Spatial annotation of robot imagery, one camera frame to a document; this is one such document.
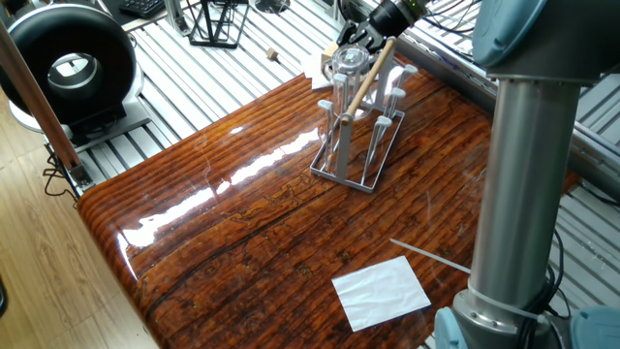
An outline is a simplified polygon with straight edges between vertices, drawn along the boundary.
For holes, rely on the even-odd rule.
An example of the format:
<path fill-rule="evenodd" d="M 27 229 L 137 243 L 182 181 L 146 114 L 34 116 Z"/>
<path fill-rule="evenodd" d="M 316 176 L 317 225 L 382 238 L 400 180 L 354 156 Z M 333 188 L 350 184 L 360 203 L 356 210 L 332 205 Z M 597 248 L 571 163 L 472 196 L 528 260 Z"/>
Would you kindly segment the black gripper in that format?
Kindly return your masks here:
<path fill-rule="evenodd" d="M 370 54 L 382 50 L 388 37 L 397 37 L 427 13 L 426 0 L 385 0 L 369 15 L 356 23 L 347 20 L 336 39 L 339 47 L 358 45 Z"/>

